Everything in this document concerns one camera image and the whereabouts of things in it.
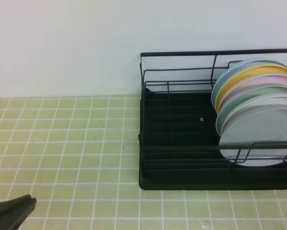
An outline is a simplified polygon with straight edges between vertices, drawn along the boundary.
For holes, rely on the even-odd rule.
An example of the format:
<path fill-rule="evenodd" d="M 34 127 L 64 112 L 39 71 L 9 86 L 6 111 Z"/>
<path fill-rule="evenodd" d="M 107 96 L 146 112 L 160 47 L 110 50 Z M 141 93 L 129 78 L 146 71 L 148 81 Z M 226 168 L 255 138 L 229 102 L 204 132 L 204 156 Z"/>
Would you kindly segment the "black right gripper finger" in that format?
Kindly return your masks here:
<path fill-rule="evenodd" d="M 17 230 L 34 211 L 36 199 L 30 194 L 0 202 L 0 230 Z"/>

